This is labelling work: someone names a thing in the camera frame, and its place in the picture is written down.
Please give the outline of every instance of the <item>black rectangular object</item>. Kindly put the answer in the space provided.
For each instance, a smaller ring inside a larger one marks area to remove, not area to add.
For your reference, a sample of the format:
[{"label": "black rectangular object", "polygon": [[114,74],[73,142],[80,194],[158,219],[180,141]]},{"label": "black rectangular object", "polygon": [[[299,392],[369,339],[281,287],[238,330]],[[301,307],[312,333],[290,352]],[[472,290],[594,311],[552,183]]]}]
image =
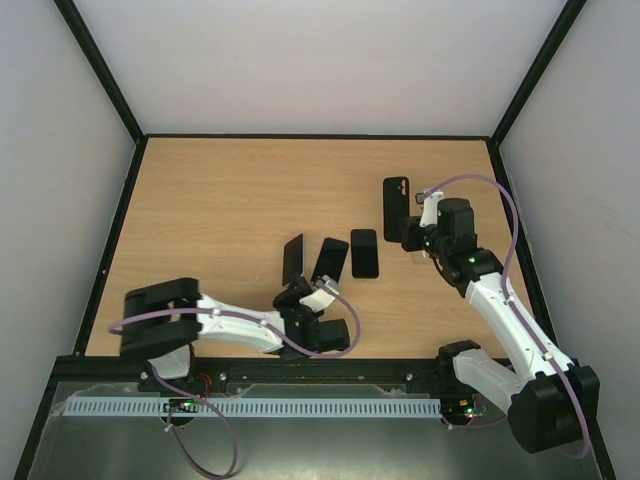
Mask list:
[{"label": "black rectangular object", "polygon": [[378,278],[378,239],[375,230],[351,230],[353,278]]},{"label": "black rectangular object", "polygon": [[311,280],[316,281],[322,276],[328,275],[336,282],[340,281],[348,251],[349,244],[347,242],[335,238],[325,238]]},{"label": "black rectangular object", "polygon": [[409,179],[389,177],[382,182],[382,209],[384,219],[384,239],[400,243],[400,219],[409,216]]},{"label": "black rectangular object", "polygon": [[304,235],[301,233],[284,246],[282,257],[282,286],[304,275]]}]

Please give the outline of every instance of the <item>phone case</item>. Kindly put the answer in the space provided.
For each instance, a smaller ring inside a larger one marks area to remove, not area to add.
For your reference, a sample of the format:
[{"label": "phone case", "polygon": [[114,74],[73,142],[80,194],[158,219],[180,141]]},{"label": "phone case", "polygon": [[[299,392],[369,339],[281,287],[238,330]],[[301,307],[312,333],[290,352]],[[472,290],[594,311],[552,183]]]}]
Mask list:
[{"label": "phone case", "polygon": [[409,216],[409,179],[385,178],[382,182],[382,207],[384,215],[384,239],[401,243],[400,219]]}]

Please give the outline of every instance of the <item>black frame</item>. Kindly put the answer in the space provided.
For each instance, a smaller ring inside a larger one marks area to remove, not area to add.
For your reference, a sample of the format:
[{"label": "black frame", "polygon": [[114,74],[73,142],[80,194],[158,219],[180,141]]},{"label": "black frame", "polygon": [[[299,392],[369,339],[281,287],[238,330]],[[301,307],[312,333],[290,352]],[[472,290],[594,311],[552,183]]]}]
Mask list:
[{"label": "black frame", "polygon": [[[73,355],[58,357],[53,367],[47,387],[44,391],[40,406],[36,413],[27,443],[25,445],[15,479],[28,476],[33,463],[38,443],[48,417],[55,390],[59,382],[94,381],[94,382],[138,382],[144,365],[141,362],[131,362],[119,357],[86,357],[85,351],[95,320],[95,315],[100,304],[106,279],[111,267],[120,232],[124,224],[129,202],[133,194],[137,175],[144,156],[149,138],[259,138],[259,139],[348,139],[348,140],[469,140],[484,141],[487,146],[489,158],[496,180],[509,192],[512,191],[509,178],[503,162],[500,145],[515,123],[519,113],[524,108],[528,98],[535,89],[538,81],[544,74],[554,54],[560,47],[571,26],[584,7],[586,0],[567,0],[565,6],[556,20],[553,28],[540,48],[533,64],[529,68],[525,78],[518,88],[514,98],[502,117],[498,127],[491,137],[478,135],[280,135],[280,134],[172,134],[155,133],[145,134],[129,108],[124,95],[116,83],[108,65],[106,64],[98,46],[96,45],[87,25],[73,0],[54,0],[61,15],[65,19],[69,29],[76,38],[78,45],[85,54],[88,62],[100,80],[105,92],[109,96],[114,108],[120,115],[123,124],[129,131],[136,144],[135,152],[131,160],[129,173],[125,181],[120,201],[116,210],[107,243],[98,266],[96,278],[87,303],[87,308],[75,342]],[[505,215],[510,228],[513,227],[511,212],[503,199]],[[536,321],[545,333],[556,341],[553,325],[549,318],[549,312],[544,300],[542,289],[536,274],[531,257],[531,251],[527,239],[522,230],[518,237],[516,253],[529,294],[531,307]],[[287,381],[287,372],[291,366],[296,367],[296,376],[300,375],[300,369],[305,370],[305,381],[313,381],[317,376],[322,382],[329,380],[336,383],[354,382],[357,377],[364,376],[369,379],[367,383],[377,385],[403,384],[409,391],[431,393],[437,398],[448,398],[447,393],[439,391],[440,386],[434,383],[432,371],[435,368],[435,360],[334,360],[330,363],[307,359],[304,362],[288,362],[279,359],[240,359],[240,358],[205,358],[197,359],[198,365],[203,366],[212,373],[225,373],[226,382],[237,381],[241,383],[243,376],[259,378],[261,382]],[[412,380],[407,380],[407,374],[411,373]],[[216,388],[224,388],[218,375],[212,375]],[[455,395],[467,396],[470,390],[462,388]],[[615,479],[615,473],[604,440],[597,425],[592,432],[593,450],[598,462],[600,472],[606,480]]]}]

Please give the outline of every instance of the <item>smartphone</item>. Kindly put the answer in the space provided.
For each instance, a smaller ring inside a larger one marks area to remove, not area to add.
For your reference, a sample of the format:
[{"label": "smartphone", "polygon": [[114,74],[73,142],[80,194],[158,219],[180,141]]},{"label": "smartphone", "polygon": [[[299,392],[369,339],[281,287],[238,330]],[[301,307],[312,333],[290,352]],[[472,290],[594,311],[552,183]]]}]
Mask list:
[{"label": "smartphone", "polygon": [[375,230],[351,230],[353,278],[378,278],[378,239]]},{"label": "smartphone", "polygon": [[409,216],[409,179],[407,177],[389,177],[383,180],[382,209],[384,239],[387,242],[401,243],[400,219]]},{"label": "smartphone", "polygon": [[304,275],[304,235],[301,233],[284,246],[282,257],[282,286]]},{"label": "smartphone", "polygon": [[332,280],[338,282],[348,251],[349,243],[335,238],[325,238],[311,280],[315,282],[324,275],[328,275]]}]

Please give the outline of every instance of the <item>cable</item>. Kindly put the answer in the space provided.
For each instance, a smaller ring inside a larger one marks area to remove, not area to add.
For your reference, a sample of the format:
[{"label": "cable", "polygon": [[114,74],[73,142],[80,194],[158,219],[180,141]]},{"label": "cable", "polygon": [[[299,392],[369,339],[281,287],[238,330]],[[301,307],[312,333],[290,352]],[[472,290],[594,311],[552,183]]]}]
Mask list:
[{"label": "cable", "polygon": [[125,325],[130,325],[136,322],[142,322],[143,320],[151,320],[152,318],[158,317],[166,317],[174,314],[188,314],[188,313],[206,313],[211,314],[213,311],[212,308],[195,308],[195,307],[185,307],[185,308],[167,308],[165,310],[156,310],[155,312],[147,312],[140,313],[139,315],[133,315],[131,317],[123,318],[122,320],[118,320],[117,322],[109,325],[107,329],[109,333],[113,335],[122,335],[120,330],[116,330],[118,327],[124,327]]},{"label": "cable", "polygon": [[[351,352],[356,347],[358,342],[360,341],[360,334],[361,334],[360,318],[358,317],[357,312],[351,306],[351,304],[349,304],[349,302],[347,302],[344,298],[342,298],[342,296],[340,296],[340,294],[335,293],[333,290],[330,290],[322,281],[318,281],[316,283],[316,285],[319,288],[321,288],[322,290],[324,290],[325,292],[327,292],[332,297],[336,298],[340,303],[342,303],[347,308],[347,310],[349,310],[351,315],[353,315],[353,320],[354,320],[354,322],[356,324],[356,334],[355,334],[355,337],[353,339],[353,342],[351,342],[351,344],[346,349],[344,349],[342,352],[332,353],[332,354],[322,354],[322,353],[318,353],[318,352],[313,352],[311,350],[307,350],[306,348],[298,345],[293,340],[291,340],[289,337],[287,337],[283,332],[281,332],[277,328],[273,327],[272,325],[265,324],[264,327],[266,327],[267,329],[272,331],[274,334],[276,334],[278,337],[280,337],[282,339],[282,341],[285,342],[287,345],[289,345],[290,347],[294,348],[295,350],[299,351],[300,353],[302,353],[304,355],[307,355],[307,356],[310,356],[310,357],[319,357],[319,358],[340,358],[340,357],[343,357],[343,356],[347,355],[349,352]],[[112,323],[111,325],[109,325],[108,331],[109,331],[109,333],[112,333],[114,335],[122,335],[122,332],[120,330],[116,330],[116,329],[119,328],[119,327],[123,327],[125,325],[130,325],[132,323],[142,322],[144,320],[150,320],[150,319],[158,318],[158,317],[166,317],[166,316],[175,315],[175,314],[181,314],[182,315],[182,314],[198,314],[198,313],[200,313],[200,314],[211,315],[213,313],[213,311],[214,311],[213,308],[194,308],[194,307],[189,307],[189,308],[169,308],[169,309],[165,309],[165,310],[158,310],[158,311],[155,311],[155,312],[141,313],[139,315],[133,315],[131,317],[124,318],[122,320],[119,320],[117,322]],[[233,312],[233,311],[229,311],[229,310],[223,310],[223,311],[220,312],[220,315],[226,315],[226,316],[229,316],[229,317],[240,318],[240,319],[244,319],[244,320],[248,320],[250,322],[256,323],[258,325],[262,325],[262,320],[261,319],[253,317],[251,315],[246,315],[246,314],[243,314],[243,313]],[[238,439],[237,439],[237,436],[236,436],[235,432],[233,431],[233,429],[231,427],[231,424],[229,423],[229,420],[227,419],[227,417],[225,417],[224,414],[219,409],[217,409],[215,406],[213,406],[211,403],[209,403],[206,399],[200,398],[197,395],[193,395],[193,394],[191,394],[191,393],[189,393],[189,392],[187,392],[185,390],[181,390],[181,389],[179,389],[177,387],[174,387],[173,385],[171,385],[170,383],[165,381],[158,374],[158,371],[156,370],[156,368],[153,365],[151,365],[151,369],[153,371],[153,376],[156,378],[157,382],[160,385],[162,385],[163,387],[167,388],[168,390],[171,390],[171,391],[173,391],[173,392],[175,392],[175,393],[177,393],[179,395],[182,395],[182,396],[187,397],[187,398],[191,398],[195,402],[198,402],[201,405],[204,405],[205,407],[211,409],[218,417],[220,417],[220,419],[224,423],[225,428],[229,432],[229,435],[231,435],[231,443],[232,443],[232,447],[233,447],[233,459],[231,461],[231,466],[229,467],[229,470],[227,470],[223,474],[216,474],[216,473],[210,472],[210,471],[206,470],[205,468],[201,467],[193,459],[193,457],[189,454],[189,452],[185,448],[184,444],[182,443],[182,440],[180,440],[180,437],[178,436],[178,433],[175,430],[175,427],[171,424],[171,417],[173,416],[175,411],[180,408],[179,406],[173,407],[169,411],[169,413],[167,415],[167,423],[169,424],[167,429],[168,429],[168,431],[171,431],[171,433],[173,434],[174,438],[178,442],[178,445],[180,446],[180,451],[182,452],[182,455],[184,456],[184,458],[187,460],[187,463],[189,463],[189,465],[191,465],[191,467],[198,474],[200,474],[204,478],[212,479],[212,480],[231,478],[234,475],[233,470],[235,469],[236,463],[238,461]]]},{"label": "cable", "polygon": [[[336,300],[338,300],[340,303],[342,303],[347,308],[347,310],[349,310],[351,315],[353,316],[354,323],[356,324],[356,335],[355,335],[355,337],[353,339],[353,342],[351,342],[351,345],[349,345],[343,351],[338,352],[338,353],[318,353],[318,352],[313,352],[313,351],[308,350],[308,349],[298,345],[297,343],[295,343],[293,340],[291,340],[289,337],[287,337],[283,332],[281,332],[280,330],[275,328],[273,325],[264,324],[264,327],[267,328],[268,330],[270,330],[271,332],[273,332],[278,337],[280,337],[282,339],[282,341],[284,343],[286,343],[287,345],[289,345],[291,348],[293,348],[294,350],[297,350],[298,352],[302,353],[303,355],[307,355],[308,357],[327,358],[327,359],[335,359],[335,358],[344,357],[345,355],[349,354],[349,352],[351,352],[354,348],[356,348],[356,345],[360,341],[360,333],[361,333],[360,318],[358,317],[358,314],[355,311],[355,309],[349,304],[349,302],[347,302],[339,294],[334,293],[329,288],[324,287],[324,284],[322,282],[320,282],[320,281],[317,283],[317,285],[320,288],[322,288],[325,292],[327,292],[329,295],[335,297]],[[251,315],[247,315],[246,313],[232,312],[230,310],[222,310],[220,312],[220,315],[226,315],[226,316],[234,317],[234,318],[241,318],[243,320],[248,320],[250,322],[262,325],[261,320],[259,318],[253,317]]]},{"label": "cable", "polygon": [[[447,180],[444,180],[443,182],[436,185],[435,187],[425,190],[424,193],[426,195],[430,195],[432,192],[438,191],[442,187],[449,185],[450,183],[454,183],[459,180],[469,180],[469,179],[481,180],[483,182],[493,185],[498,190],[500,190],[500,193],[504,196],[504,198],[507,200],[507,203],[509,204],[509,209],[511,210],[511,218],[513,219],[513,236],[511,238],[511,246],[509,248],[509,252],[507,253],[507,258],[505,259],[505,262],[504,262],[504,269],[502,271],[502,277],[500,278],[500,284],[502,287],[502,291],[504,292],[505,300],[507,304],[513,311],[516,318],[520,321],[523,328],[527,331],[527,333],[529,334],[531,339],[534,341],[536,346],[540,349],[543,355],[545,356],[547,354],[551,355],[545,343],[540,339],[540,337],[538,337],[537,333],[535,332],[535,330],[533,330],[531,325],[529,325],[529,322],[527,322],[527,320],[524,318],[524,315],[522,314],[522,312],[520,312],[520,309],[517,307],[517,305],[513,301],[510,301],[510,298],[507,297],[507,292],[509,291],[507,289],[507,281],[509,279],[509,269],[511,268],[511,261],[513,260],[513,254],[516,251],[516,244],[518,242],[518,232],[520,228],[518,210],[516,209],[515,202],[513,201],[513,198],[511,197],[507,189],[504,188],[502,185],[500,185],[493,178],[487,177],[485,175],[478,175],[475,173],[464,173],[461,175],[455,175],[451,178],[448,178]],[[573,405],[573,408],[576,412],[576,416],[578,417],[578,423],[580,423],[580,430],[582,431],[582,439],[583,439],[582,449],[576,454],[567,453],[562,450],[561,452],[570,458],[582,459],[589,454],[589,450],[591,449],[591,439],[589,436],[589,427],[587,425],[587,419],[584,416],[584,412],[582,411],[582,407],[580,406],[578,396],[576,395],[576,392],[573,389],[571,382],[569,382],[567,375],[564,373],[564,371],[562,370],[562,368],[560,367],[556,359],[553,358],[553,356],[550,356],[549,363],[553,367],[555,372],[558,374],[560,381],[564,385],[564,388],[567,390],[567,394],[569,395],[571,404]]]},{"label": "cable", "polygon": [[479,425],[453,425],[452,423],[449,423],[449,421],[444,418],[444,417],[440,417],[440,420],[442,421],[442,423],[444,423],[449,430],[480,430],[482,428],[489,428],[489,427],[495,427],[496,425],[500,425],[501,423],[504,423],[505,420],[507,419],[507,416],[503,416],[498,418],[497,420],[492,420],[490,422],[487,423],[481,423]]},{"label": "cable", "polygon": [[[266,329],[270,330],[275,335],[277,335],[279,338],[281,338],[282,341],[284,343],[286,343],[287,345],[289,345],[291,348],[293,348],[294,350],[297,350],[298,352],[300,352],[303,355],[306,355],[308,357],[326,358],[326,359],[335,359],[335,358],[344,357],[345,355],[349,354],[354,348],[356,348],[356,345],[358,345],[358,342],[360,341],[360,334],[361,334],[361,330],[362,330],[361,324],[360,324],[360,318],[358,317],[358,313],[351,306],[351,304],[349,304],[349,302],[347,302],[344,298],[342,298],[342,296],[340,294],[335,293],[333,290],[331,290],[328,287],[326,287],[326,285],[322,281],[318,281],[316,283],[316,285],[319,288],[321,288],[322,290],[324,290],[325,292],[327,292],[329,295],[334,297],[340,303],[342,303],[342,305],[344,305],[347,308],[347,310],[349,310],[351,315],[353,315],[353,320],[354,320],[354,323],[356,324],[356,334],[355,334],[355,337],[353,338],[353,341],[351,342],[351,344],[341,352],[338,352],[338,353],[318,353],[318,352],[314,352],[314,351],[308,350],[308,349],[304,348],[303,346],[298,345],[297,343],[295,343],[293,340],[291,340],[289,337],[287,337],[284,332],[281,332],[280,330],[278,330],[273,325],[269,325],[267,323],[265,323],[263,325],[261,319],[259,319],[257,317],[254,317],[252,315],[248,315],[246,313],[233,312],[231,310],[222,310],[222,311],[220,311],[220,315],[226,315],[228,317],[233,317],[233,318],[240,318],[242,320],[247,320],[247,321],[255,323],[257,325],[264,326]],[[213,308],[193,308],[192,307],[192,308],[169,308],[169,309],[166,309],[166,310],[158,310],[156,312],[141,313],[139,315],[134,315],[132,317],[128,317],[128,318],[119,320],[119,321],[117,321],[115,323],[112,323],[111,325],[109,325],[109,329],[108,330],[109,330],[109,333],[113,333],[114,335],[121,335],[122,333],[119,330],[116,330],[116,328],[122,327],[124,325],[130,325],[132,323],[141,322],[143,320],[150,320],[152,318],[165,317],[167,315],[173,315],[173,314],[178,314],[178,313],[179,314],[202,313],[202,314],[206,314],[206,315],[211,315],[213,313],[213,310],[214,310]]]},{"label": "cable", "polygon": [[201,404],[204,407],[206,407],[206,408],[210,409],[211,411],[213,411],[213,413],[215,413],[218,417],[220,417],[220,420],[222,420],[222,423],[224,424],[225,428],[229,432],[229,435],[231,436],[231,447],[233,448],[233,457],[231,459],[231,465],[229,466],[229,469],[225,473],[222,473],[222,474],[210,472],[209,470],[206,470],[205,468],[201,467],[193,459],[193,457],[189,454],[189,452],[187,452],[187,449],[184,446],[184,444],[182,443],[182,440],[180,440],[180,437],[178,436],[178,432],[176,432],[175,427],[171,423],[172,415],[180,407],[179,406],[173,407],[171,410],[169,410],[169,414],[167,415],[167,424],[168,424],[167,431],[170,431],[173,434],[173,437],[178,442],[178,446],[180,447],[180,451],[182,452],[182,455],[184,456],[184,458],[187,460],[187,463],[189,463],[189,465],[191,465],[191,467],[196,472],[198,472],[202,477],[210,479],[210,480],[220,480],[220,479],[223,479],[223,478],[231,478],[233,475],[235,475],[235,472],[233,470],[236,468],[236,464],[238,463],[238,437],[236,436],[236,433],[233,431],[233,428],[231,427],[231,424],[229,423],[229,420],[227,419],[227,417],[225,417],[224,414],[218,408],[213,406],[206,399],[200,398],[197,395],[193,395],[193,394],[191,394],[191,393],[189,393],[189,392],[187,392],[185,390],[181,390],[178,387],[174,387],[173,385],[168,383],[164,378],[162,378],[158,374],[158,371],[156,370],[156,367],[154,367],[153,365],[151,365],[151,369],[153,371],[153,376],[156,378],[157,382],[160,385],[162,385],[164,388],[166,388],[168,390],[171,390],[171,391],[173,391],[173,392],[175,392],[178,395],[181,395],[183,397],[190,398],[190,399],[194,400],[195,402],[198,402],[199,404]]}]

